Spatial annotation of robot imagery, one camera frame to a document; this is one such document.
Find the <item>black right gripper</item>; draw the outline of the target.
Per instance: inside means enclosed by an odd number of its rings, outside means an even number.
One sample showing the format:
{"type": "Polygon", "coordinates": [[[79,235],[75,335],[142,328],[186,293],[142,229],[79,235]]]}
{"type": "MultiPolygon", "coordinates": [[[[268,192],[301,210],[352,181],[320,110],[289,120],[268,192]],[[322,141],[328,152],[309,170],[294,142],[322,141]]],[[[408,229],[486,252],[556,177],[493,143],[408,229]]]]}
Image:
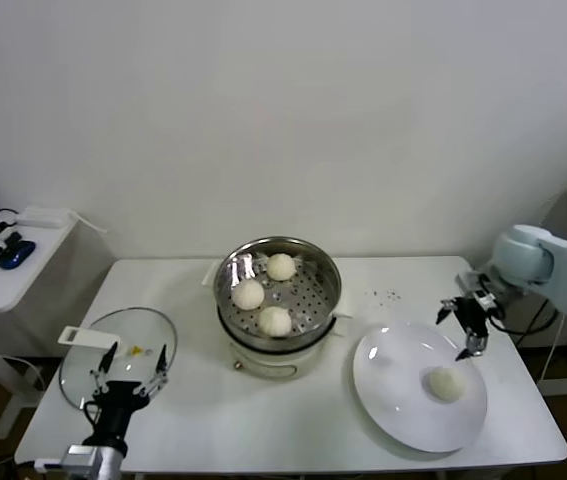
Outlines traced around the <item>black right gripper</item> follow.
{"type": "Polygon", "coordinates": [[[482,356],[488,337],[487,315],[483,308],[475,299],[468,297],[442,300],[436,322],[442,323],[450,315],[458,320],[467,335],[465,348],[457,355],[456,361],[482,356]]]}

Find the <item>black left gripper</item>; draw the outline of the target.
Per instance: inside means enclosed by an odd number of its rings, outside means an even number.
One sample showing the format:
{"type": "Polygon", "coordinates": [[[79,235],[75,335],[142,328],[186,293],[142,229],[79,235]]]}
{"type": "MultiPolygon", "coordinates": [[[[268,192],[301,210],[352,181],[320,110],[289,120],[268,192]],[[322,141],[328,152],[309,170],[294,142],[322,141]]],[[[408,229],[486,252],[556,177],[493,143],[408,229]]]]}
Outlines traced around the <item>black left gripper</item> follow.
{"type": "Polygon", "coordinates": [[[93,400],[99,414],[93,427],[94,445],[114,445],[125,439],[132,415],[148,405],[148,396],[156,396],[167,384],[167,345],[164,344],[154,374],[143,384],[139,381],[109,381],[107,375],[111,368],[117,342],[101,357],[96,369],[90,371],[95,388],[93,400]]]}

